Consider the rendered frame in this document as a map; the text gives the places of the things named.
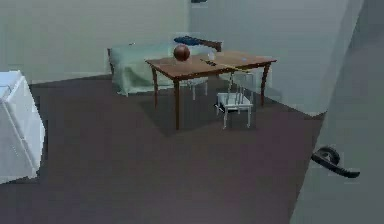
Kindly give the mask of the brown wooden table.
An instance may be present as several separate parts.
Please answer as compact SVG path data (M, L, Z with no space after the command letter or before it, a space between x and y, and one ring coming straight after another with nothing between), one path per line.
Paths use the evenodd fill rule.
M180 82L194 78L216 76L224 73L232 73L235 70L224 66L211 66L200 59L209 60L207 54L198 54L191 56L186 62L178 62L175 58L161 58L146 60L146 63L152 69L154 83L154 100L157 102L158 81L157 73L161 73L173 82L175 97L175 126L180 127ZM240 69L251 70L263 67L263 76L261 81L261 104L264 104L265 83L272 63L276 59L266 56L256 56L240 51L223 51L215 53L216 63L231 65Z

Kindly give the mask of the brown basketball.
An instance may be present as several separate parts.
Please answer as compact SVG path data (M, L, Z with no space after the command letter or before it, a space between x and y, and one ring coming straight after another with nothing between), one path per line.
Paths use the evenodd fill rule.
M190 57L190 50L186 45L177 45L173 50L173 56L177 61L186 61Z

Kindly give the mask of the dark blue pillow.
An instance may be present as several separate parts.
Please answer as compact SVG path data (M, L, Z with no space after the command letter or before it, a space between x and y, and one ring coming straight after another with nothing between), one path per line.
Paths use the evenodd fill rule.
M196 46L200 45L201 41L197 38L190 37L190 36L181 36L174 38L174 41L179 44L184 44L188 46Z

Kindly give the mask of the yellow baseball bat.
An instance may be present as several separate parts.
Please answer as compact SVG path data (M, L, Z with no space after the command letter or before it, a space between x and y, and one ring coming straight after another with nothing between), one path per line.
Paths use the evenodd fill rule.
M212 60L205 60L205 59L200 59L200 61L202 62L205 62L206 64L208 65L211 65L211 66L224 66L226 68L230 68L230 69L233 69L235 71L240 71L240 72L243 72L243 73L247 73L247 74L252 74L252 72L250 70L246 70L246 69L240 69L240 68L237 68L237 67L234 67L234 66L231 66L231 65L226 65L226 64L220 64L220 63L216 63Z

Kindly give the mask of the white cabinet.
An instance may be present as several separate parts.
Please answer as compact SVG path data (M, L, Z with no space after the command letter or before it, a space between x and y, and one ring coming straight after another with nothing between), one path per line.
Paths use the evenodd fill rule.
M37 176L44 139L25 76L20 70L0 72L0 184Z

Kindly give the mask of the white wooden chair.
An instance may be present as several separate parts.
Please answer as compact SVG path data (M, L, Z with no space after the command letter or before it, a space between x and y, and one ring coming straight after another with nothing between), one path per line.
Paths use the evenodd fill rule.
M223 128L227 127L228 117L231 112L240 114L242 111L247 113L246 127L251 126L253 102L245 95L244 85L236 82L239 76L240 73L232 72L229 75L227 90L216 94L216 114L223 113Z
M203 84L204 85L204 93L205 95L208 95L208 78L207 77L201 77L201 78L194 78L186 81L187 86L192 91L192 99L196 99L196 87L198 85Z

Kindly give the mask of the grey room door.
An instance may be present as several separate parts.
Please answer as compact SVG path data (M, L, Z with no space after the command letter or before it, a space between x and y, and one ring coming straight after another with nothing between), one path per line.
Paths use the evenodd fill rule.
M360 176L311 159L289 224L384 224L384 0L363 0L314 152L325 146Z

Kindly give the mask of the bed with pale green cover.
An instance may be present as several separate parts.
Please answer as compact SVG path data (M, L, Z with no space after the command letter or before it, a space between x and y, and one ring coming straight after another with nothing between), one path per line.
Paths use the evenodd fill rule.
M113 67L112 83L117 93L130 94L153 92L152 69L146 60L173 57L173 50L178 43L162 42L152 44L117 45L110 49L110 62ZM215 48L196 45L188 46L191 56L218 52ZM173 82L163 74L157 75L159 90L173 88ZM187 86L187 80L180 82L180 87Z

